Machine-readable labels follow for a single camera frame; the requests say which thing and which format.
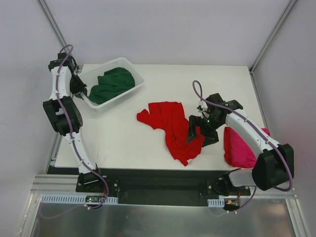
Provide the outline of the white plastic basket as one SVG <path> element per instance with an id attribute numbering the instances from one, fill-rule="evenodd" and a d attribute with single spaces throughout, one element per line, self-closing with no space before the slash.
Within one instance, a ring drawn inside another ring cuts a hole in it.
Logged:
<path id="1" fill-rule="evenodd" d="M 87 85 L 79 98 L 96 111 L 109 108 L 135 93 L 144 84 L 144 79 L 134 65 L 123 57 L 82 72 L 79 77 Z"/>

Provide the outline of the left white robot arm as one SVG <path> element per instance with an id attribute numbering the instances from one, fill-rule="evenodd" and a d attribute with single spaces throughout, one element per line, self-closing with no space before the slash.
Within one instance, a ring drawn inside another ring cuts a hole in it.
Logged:
<path id="1" fill-rule="evenodd" d="M 78 184 L 99 192 L 105 181 L 95 161 L 88 154 L 82 127 L 83 120 L 73 96 L 86 92 L 86 84 L 76 73 L 76 62 L 70 54 L 60 51 L 57 59 L 50 61 L 48 69 L 52 74 L 52 92 L 43 102 L 43 109 L 53 130 L 69 144 L 78 164 Z"/>

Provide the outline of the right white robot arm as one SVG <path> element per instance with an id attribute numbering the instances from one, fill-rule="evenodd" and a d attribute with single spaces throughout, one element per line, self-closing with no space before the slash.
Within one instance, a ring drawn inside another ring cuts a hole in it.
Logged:
<path id="1" fill-rule="evenodd" d="M 255 155 L 253 168 L 240 168 L 226 173 L 220 187 L 233 195 L 241 186 L 255 186 L 263 191 L 271 188 L 288 192 L 293 187 L 294 150 L 289 144 L 281 144 L 257 126 L 236 101 L 224 101 L 215 93 L 207 99 L 200 98 L 198 110 L 201 116 L 189 117 L 187 143 L 197 139 L 200 130 L 203 147 L 219 141 L 217 129 L 223 125 L 232 128 Z"/>

